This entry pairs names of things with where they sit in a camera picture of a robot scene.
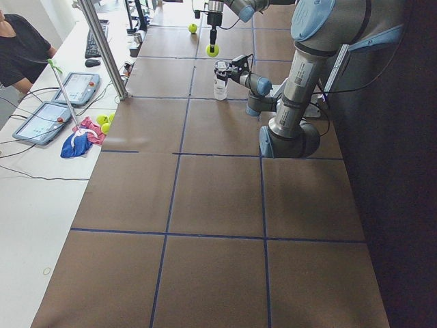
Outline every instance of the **person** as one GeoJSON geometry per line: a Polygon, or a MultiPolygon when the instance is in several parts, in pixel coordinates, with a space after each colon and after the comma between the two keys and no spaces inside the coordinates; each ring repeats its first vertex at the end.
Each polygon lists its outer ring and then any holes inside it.
{"type": "Polygon", "coordinates": [[[29,92],[56,49],[22,16],[0,8],[0,82],[29,92]]]}

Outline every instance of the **metal stand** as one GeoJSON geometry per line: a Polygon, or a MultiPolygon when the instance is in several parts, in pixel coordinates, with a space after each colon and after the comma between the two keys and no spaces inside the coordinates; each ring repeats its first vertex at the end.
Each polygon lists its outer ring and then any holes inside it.
{"type": "Polygon", "coordinates": [[[122,78],[120,77],[108,41],[103,34],[94,5],[88,0],[79,0],[79,4],[82,8],[83,15],[88,22],[89,28],[96,39],[97,46],[102,55],[103,62],[107,67],[109,76],[114,84],[115,90],[117,91],[120,100],[124,100],[128,96],[128,92],[126,91],[122,78]]]}

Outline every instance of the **tennis ball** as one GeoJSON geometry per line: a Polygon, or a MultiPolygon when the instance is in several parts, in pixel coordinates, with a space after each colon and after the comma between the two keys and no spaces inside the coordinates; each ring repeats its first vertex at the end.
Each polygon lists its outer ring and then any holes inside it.
{"type": "Polygon", "coordinates": [[[189,26],[188,26],[188,30],[190,31],[190,33],[191,34],[195,34],[196,33],[196,31],[197,31],[197,25],[196,24],[190,24],[189,26]]]}
{"type": "Polygon", "coordinates": [[[100,129],[102,130],[102,132],[107,135],[109,132],[109,129],[111,128],[111,123],[104,123],[102,124],[102,126],[100,127],[100,129]]]}
{"type": "Polygon", "coordinates": [[[98,125],[102,126],[103,124],[105,124],[109,121],[109,118],[107,115],[100,114],[99,116],[97,116],[96,121],[97,121],[98,125]]]}
{"type": "Polygon", "coordinates": [[[214,51],[211,51],[211,44],[206,46],[206,54],[210,57],[216,57],[219,54],[219,46],[217,44],[214,45],[214,51]]]}

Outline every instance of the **brown tiled floor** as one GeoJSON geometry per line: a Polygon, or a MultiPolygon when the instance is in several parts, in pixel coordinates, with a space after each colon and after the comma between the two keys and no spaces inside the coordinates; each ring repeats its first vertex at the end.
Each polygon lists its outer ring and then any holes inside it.
{"type": "MultiPolygon", "coordinates": [[[[292,10],[218,30],[218,58],[279,84],[292,10]]],[[[191,15],[156,11],[33,327],[387,328],[334,128],[310,159],[261,159],[272,114],[234,82],[213,98],[191,15]]]]}

